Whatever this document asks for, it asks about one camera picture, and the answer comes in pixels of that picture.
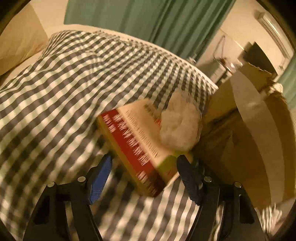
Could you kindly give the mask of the red and beige book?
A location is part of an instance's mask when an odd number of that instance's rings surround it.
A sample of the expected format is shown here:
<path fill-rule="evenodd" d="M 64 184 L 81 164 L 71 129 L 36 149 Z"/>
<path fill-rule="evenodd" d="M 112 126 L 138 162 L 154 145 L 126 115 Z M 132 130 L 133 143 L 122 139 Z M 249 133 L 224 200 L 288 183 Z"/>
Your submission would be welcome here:
<path fill-rule="evenodd" d="M 183 153 L 161 143 L 161 113 L 148 98 L 101 113 L 97 123 L 142 195 L 156 197 L 179 177 Z"/>

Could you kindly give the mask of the cardboard box with white tape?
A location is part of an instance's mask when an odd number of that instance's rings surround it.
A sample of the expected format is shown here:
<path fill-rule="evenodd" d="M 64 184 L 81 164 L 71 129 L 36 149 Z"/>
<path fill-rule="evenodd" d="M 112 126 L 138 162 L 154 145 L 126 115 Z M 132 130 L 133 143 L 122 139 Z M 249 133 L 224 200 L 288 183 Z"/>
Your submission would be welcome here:
<path fill-rule="evenodd" d="M 295 196 L 295 128 L 274 77 L 249 63 L 210 97 L 194 155 L 258 209 Z"/>

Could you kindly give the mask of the checkered bed blanket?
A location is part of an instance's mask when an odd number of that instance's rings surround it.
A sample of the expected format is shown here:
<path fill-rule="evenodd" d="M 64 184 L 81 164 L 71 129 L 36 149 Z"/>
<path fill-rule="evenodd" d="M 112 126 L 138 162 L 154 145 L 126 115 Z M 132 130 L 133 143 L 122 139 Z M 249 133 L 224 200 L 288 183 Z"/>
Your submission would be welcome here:
<path fill-rule="evenodd" d="M 218 89 L 160 47 L 107 34 L 61 31 L 41 57 L 1 86 L 1 221 L 22 240 L 48 181 L 68 183 L 109 149 L 96 118 L 149 98 L 165 109 L 178 88 L 200 111 Z M 92 206 L 103 240 L 185 240 L 198 212 L 178 178 L 158 197 L 140 196 L 114 165 Z"/>

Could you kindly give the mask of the green curtain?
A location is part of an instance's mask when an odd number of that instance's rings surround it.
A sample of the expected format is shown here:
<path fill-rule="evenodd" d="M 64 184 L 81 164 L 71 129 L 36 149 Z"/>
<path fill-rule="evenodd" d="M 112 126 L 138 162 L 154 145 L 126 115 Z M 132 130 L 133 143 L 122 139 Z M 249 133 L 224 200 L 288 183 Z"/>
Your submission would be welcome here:
<path fill-rule="evenodd" d="M 287 100 L 288 107 L 295 109 L 296 105 L 296 57 L 293 55 L 286 70 L 278 82 L 283 86 L 283 95 Z"/>
<path fill-rule="evenodd" d="M 198 61 L 233 0 L 71 0 L 64 23 L 118 31 Z"/>

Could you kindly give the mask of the white air conditioner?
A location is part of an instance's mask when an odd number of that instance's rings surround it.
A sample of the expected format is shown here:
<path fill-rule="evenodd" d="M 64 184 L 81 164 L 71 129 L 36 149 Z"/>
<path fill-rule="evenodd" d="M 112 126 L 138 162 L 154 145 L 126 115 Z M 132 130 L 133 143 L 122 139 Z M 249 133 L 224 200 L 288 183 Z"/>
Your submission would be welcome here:
<path fill-rule="evenodd" d="M 290 41 L 274 17 L 269 12 L 261 12 L 258 17 L 258 22 L 264 27 L 268 34 L 272 37 L 281 53 L 286 59 L 290 59 L 293 54 L 293 48 Z"/>

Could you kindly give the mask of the beige pillow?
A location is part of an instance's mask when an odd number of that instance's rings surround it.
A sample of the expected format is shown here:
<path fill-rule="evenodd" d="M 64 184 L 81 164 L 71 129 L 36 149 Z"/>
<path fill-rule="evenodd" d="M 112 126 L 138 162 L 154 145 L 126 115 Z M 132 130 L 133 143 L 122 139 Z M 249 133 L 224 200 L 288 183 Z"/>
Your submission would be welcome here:
<path fill-rule="evenodd" d="M 48 36 L 31 4 L 16 14 L 1 34 L 1 75 L 43 50 Z"/>

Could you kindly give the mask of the black wall television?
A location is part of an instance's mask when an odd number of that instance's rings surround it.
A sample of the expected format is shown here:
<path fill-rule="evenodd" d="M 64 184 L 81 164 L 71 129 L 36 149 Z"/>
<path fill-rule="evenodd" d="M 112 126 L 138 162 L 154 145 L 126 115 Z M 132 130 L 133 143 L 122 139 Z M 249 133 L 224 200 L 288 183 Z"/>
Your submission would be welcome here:
<path fill-rule="evenodd" d="M 257 44 L 257 42 L 254 42 L 254 44 L 248 48 L 245 55 L 243 56 L 243 59 L 255 67 L 277 75 L 277 72 L 271 61 Z"/>

